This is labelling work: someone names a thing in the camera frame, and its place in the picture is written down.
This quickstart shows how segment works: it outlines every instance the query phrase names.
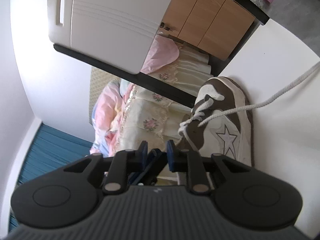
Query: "wooden cabinet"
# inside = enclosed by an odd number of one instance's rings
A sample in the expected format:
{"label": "wooden cabinet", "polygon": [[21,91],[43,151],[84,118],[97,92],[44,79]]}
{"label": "wooden cabinet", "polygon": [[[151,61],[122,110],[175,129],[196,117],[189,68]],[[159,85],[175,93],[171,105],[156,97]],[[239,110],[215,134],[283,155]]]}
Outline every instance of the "wooden cabinet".
{"label": "wooden cabinet", "polygon": [[233,0],[171,0],[162,21],[167,34],[226,60],[254,16]]}
{"label": "wooden cabinet", "polygon": [[162,20],[169,25],[171,29],[170,35],[178,37],[196,1],[197,0],[171,0]]}
{"label": "wooden cabinet", "polygon": [[225,0],[197,0],[178,38],[198,46]]}
{"label": "wooden cabinet", "polygon": [[233,0],[226,0],[198,47],[226,60],[254,21],[254,16]]}

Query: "shoelace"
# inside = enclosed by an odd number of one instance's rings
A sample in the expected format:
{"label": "shoelace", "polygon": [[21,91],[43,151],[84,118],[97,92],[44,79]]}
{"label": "shoelace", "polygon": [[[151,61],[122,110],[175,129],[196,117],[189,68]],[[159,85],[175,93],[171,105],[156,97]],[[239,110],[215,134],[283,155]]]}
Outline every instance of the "shoelace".
{"label": "shoelace", "polygon": [[281,90],[279,90],[277,93],[275,93],[273,96],[271,96],[266,101],[263,101],[263,102],[257,103],[257,104],[253,104],[253,105],[236,107],[236,108],[229,109],[229,110],[226,110],[226,111],[223,111],[223,112],[220,112],[220,113],[212,114],[209,117],[207,117],[206,119],[202,120],[202,116],[204,116],[204,112],[202,112],[202,111],[205,110],[205,109],[208,109],[209,107],[211,107],[213,105],[213,100],[210,98],[208,101],[204,102],[203,104],[201,104],[196,109],[195,114],[194,114],[193,117],[191,117],[190,119],[180,123],[180,128],[178,129],[178,133],[179,133],[179,135],[186,135],[186,126],[188,124],[190,124],[194,120],[200,121],[200,123],[198,124],[198,127],[201,127],[204,124],[206,124],[207,122],[209,122],[210,120],[212,120],[214,118],[217,118],[219,116],[222,116],[222,115],[233,114],[233,113],[237,113],[237,112],[240,112],[240,111],[248,111],[248,110],[253,110],[253,109],[256,109],[256,108],[267,106],[270,103],[272,103],[273,101],[275,101],[277,98],[282,96],[284,93],[288,92],[289,90],[291,90],[294,87],[296,87],[297,85],[299,85],[308,76],[310,76],[314,71],[319,69],[319,67],[320,67],[320,61],[318,63],[316,63],[315,65],[313,65],[310,69],[308,69],[305,73],[303,73],[297,79],[292,81],[289,85],[287,85],[286,87],[284,87]]}

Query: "brown and white sneaker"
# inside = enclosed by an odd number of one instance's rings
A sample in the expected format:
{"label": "brown and white sneaker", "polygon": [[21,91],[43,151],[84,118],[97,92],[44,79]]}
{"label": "brown and white sneaker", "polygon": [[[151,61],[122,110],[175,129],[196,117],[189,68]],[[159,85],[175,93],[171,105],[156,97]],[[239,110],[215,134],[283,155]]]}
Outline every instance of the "brown and white sneaker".
{"label": "brown and white sneaker", "polygon": [[205,157],[220,153],[253,166],[251,111],[205,120],[213,114],[245,105],[249,105],[249,100],[232,79],[210,78],[199,90],[191,118],[180,124],[182,139],[177,148],[192,149]]}

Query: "gray floor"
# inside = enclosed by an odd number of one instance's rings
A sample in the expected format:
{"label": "gray floor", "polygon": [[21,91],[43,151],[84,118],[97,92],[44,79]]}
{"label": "gray floor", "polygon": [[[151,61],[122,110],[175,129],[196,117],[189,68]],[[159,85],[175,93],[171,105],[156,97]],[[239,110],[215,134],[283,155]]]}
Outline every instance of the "gray floor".
{"label": "gray floor", "polygon": [[[320,0],[274,0],[264,11],[320,57]],[[210,56],[211,74],[219,75],[257,27],[258,21],[249,28],[226,61]]]}
{"label": "gray floor", "polygon": [[266,13],[320,56],[320,0],[274,0]]}

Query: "blue curtain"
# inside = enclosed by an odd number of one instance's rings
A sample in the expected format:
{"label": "blue curtain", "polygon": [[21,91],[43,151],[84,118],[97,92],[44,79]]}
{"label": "blue curtain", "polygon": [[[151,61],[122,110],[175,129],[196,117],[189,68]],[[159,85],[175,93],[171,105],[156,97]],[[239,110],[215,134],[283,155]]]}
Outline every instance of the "blue curtain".
{"label": "blue curtain", "polygon": [[[92,143],[42,124],[22,166],[17,185],[89,155]],[[9,232],[18,223],[10,215]]]}

